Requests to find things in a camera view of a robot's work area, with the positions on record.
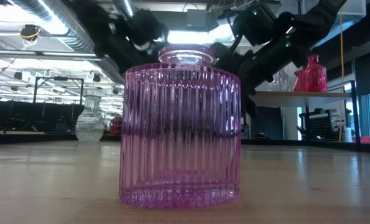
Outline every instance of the cable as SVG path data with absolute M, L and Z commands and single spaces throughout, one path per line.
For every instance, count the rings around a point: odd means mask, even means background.
M 41 32 L 41 29 L 39 29 L 39 30 L 38 30 L 38 32 L 37 32 L 36 34 L 30 35 L 30 36 L 23 36 L 23 35 L 22 35 L 22 29 L 19 31 L 19 33 L 21 34 L 21 37 L 22 37 L 22 38 L 25 38 L 25 39 L 28 39 L 28 38 L 33 39 L 35 36 L 39 35 L 39 34 L 40 34 L 40 32 Z
M 23 46 L 22 50 L 24 50 L 24 49 L 26 49 L 26 48 L 28 48 L 30 46 L 34 46 L 35 44 L 37 44 L 37 42 L 38 42 L 38 39 L 35 40 L 35 41 L 33 41 L 33 43 L 30 42 L 30 41 L 28 41 L 28 40 L 23 40 L 23 45 L 24 46 Z
M 200 10 L 196 4 L 194 4 L 194 3 L 192 3 L 192 2 L 186 2 L 186 4 L 183 6 L 182 12 L 185 12 L 185 7 L 186 7 L 186 6 L 187 6 L 187 4 L 189 4 L 189 3 L 190 3 L 190 4 L 192 4 L 192 5 L 194 5 L 198 10 Z
M 344 85 L 344 75 L 345 75 L 345 67 L 344 67 L 344 39 L 343 39 L 343 13 L 342 13 L 342 9 L 340 11 L 340 28 L 341 28 L 341 32 L 340 32 L 340 45 L 341 45 L 341 93 L 344 92 L 344 88 L 343 88 L 343 85 Z M 339 136 L 339 142 L 341 142 L 341 138 L 342 138 L 342 100 L 340 101 L 340 136 Z
M 25 49 L 27 49 L 29 46 L 28 45 L 26 45 L 22 50 L 25 50 Z M 11 61 L 10 63 L 9 63 L 9 65 L 8 66 L 6 66 L 6 67 L 4 67 L 4 68 L 2 68 L 2 71 L 0 71 L 0 74 L 2 74 L 2 72 L 5 72 L 5 70 L 7 70 L 8 68 L 9 68 L 9 66 L 11 66 L 15 61 L 16 61 L 16 59 L 18 59 L 19 58 L 19 56 L 16 56 L 16 58 L 13 60 L 13 61 Z

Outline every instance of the ceiling pipe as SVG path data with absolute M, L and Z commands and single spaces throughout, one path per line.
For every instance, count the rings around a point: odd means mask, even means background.
M 67 38 L 59 37 L 69 48 L 76 52 L 87 52 L 93 51 L 94 43 L 90 39 L 88 33 L 82 28 L 74 14 L 66 7 L 66 5 L 60 0 L 7 0 L 13 5 L 17 5 L 28 13 L 34 14 L 42 19 L 46 24 L 50 24 L 50 29 L 64 30 L 67 28 Z M 102 70 L 106 72 L 106 75 L 111 81 L 115 83 L 124 83 L 125 79 L 120 76 L 117 70 L 112 68 L 118 68 L 117 65 L 109 60 L 109 58 L 102 58 L 100 61 L 95 62 Z
M 10 3 L 19 6 L 26 12 L 42 19 L 46 26 L 50 24 L 59 34 L 75 36 L 74 38 L 62 38 L 61 41 L 69 48 L 79 52 L 93 51 L 93 42 L 88 34 L 78 23 L 75 16 L 62 1 L 56 0 L 8 0 Z
M 124 11 L 123 13 L 127 17 L 132 17 L 136 12 L 134 3 L 131 0 L 113 0 L 113 6 L 116 12 L 122 14 L 122 12 Z

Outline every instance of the ribbed glass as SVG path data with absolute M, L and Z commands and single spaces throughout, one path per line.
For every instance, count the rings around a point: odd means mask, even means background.
M 239 193 L 240 84 L 222 70 L 150 64 L 126 72 L 119 197 L 204 208 Z

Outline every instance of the red glass vase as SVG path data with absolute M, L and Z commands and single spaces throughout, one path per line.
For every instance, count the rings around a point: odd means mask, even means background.
M 294 91 L 301 92 L 327 92 L 326 67 L 319 64 L 319 55 L 309 56 L 308 66 L 295 72 L 297 82 Z

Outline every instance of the table surface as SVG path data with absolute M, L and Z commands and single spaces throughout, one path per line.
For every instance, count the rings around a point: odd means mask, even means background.
M 350 93 L 306 93 L 306 92 L 279 92 L 257 91 L 250 98 L 258 106 L 267 107 L 306 107 L 311 108 L 352 99 Z
M 237 202 L 204 210 L 120 203 L 119 143 L 0 145 L 0 223 L 370 223 L 370 154 L 243 146 Z

